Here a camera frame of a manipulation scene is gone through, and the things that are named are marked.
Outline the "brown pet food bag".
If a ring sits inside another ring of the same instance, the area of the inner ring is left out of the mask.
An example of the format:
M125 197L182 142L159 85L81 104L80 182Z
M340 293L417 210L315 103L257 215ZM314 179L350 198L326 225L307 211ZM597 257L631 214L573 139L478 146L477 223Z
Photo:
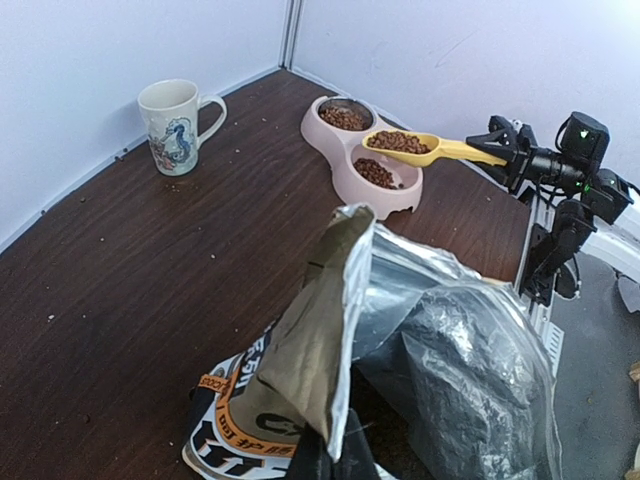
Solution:
M205 479L288 479L306 425L340 460L359 371L439 479L558 479L550 358L514 288L337 208L298 295L203 375L183 461Z

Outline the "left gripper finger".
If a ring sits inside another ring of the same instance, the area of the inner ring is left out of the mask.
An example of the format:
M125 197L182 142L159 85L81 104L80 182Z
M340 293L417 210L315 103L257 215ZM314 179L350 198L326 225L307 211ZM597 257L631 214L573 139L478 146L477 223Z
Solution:
M324 439L306 425L287 470L291 480L379 480L374 457L364 435L364 427L354 409L348 410L343 450L334 462Z

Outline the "pink double pet bowl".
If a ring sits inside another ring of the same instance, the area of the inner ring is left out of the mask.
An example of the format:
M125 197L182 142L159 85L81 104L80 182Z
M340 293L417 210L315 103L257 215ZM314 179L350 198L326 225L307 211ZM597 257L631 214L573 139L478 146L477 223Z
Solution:
M342 96L314 100L301 123L304 140L327 161L334 190L345 204L366 203L380 220L416 211L423 173L362 145L365 137L389 130L370 105Z

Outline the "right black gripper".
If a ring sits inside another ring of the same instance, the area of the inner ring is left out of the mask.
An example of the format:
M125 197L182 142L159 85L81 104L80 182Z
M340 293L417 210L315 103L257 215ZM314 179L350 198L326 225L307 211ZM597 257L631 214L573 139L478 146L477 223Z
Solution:
M531 149L537 145L532 127L521 120L508 120L492 115L489 133L468 136L470 147L505 160L506 179L502 185L508 190L519 190L524 182L524 170L530 162Z

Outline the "yellow plastic scoop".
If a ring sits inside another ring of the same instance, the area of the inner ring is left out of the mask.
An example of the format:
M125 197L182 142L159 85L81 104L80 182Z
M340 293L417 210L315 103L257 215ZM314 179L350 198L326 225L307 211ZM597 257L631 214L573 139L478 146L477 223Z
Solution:
M468 160L503 167L505 160L475 149L462 141L402 130L378 130L368 134L361 145L371 151L416 168L430 166L440 158Z

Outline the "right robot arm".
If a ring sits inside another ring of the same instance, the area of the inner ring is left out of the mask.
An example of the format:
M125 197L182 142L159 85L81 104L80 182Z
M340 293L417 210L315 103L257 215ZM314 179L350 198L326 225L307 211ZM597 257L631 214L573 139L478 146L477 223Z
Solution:
M520 290L547 306L554 294L575 296L579 269L567 264L583 252L632 281L639 279L639 189L602 161L608 128L572 112L559 127L554 148L537 143L530 125L494 115L485 134L466 144L504 161L487 173L512 194L539 198L553 224L533 228Z

